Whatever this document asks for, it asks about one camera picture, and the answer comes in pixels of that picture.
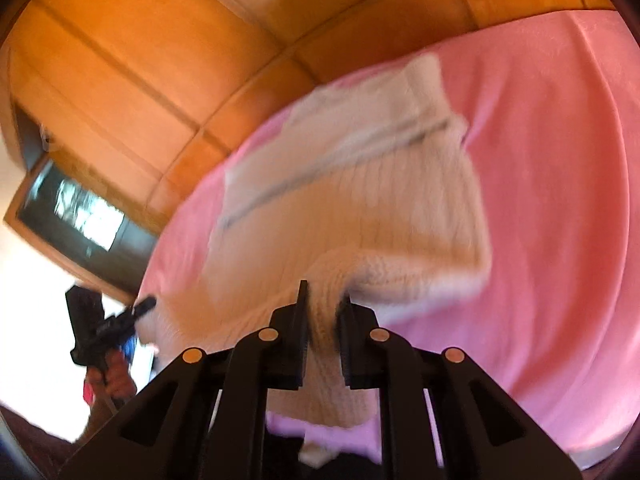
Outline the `left hand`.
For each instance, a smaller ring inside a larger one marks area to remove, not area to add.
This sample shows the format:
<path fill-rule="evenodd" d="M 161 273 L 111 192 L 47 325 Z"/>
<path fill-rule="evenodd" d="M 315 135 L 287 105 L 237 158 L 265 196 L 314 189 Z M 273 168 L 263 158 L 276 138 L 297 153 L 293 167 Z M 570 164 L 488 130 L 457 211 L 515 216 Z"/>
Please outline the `left hand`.
<path fill-rule="evenodd" d="M 98 396 L 103 394 L 116 400 L 129 400 L 137 393 L 137 386 L 129 373 L 128 362 L 120 350 L 110 350 L 105 356 L 106 371 L 89 366 L 86 383 Z"/>

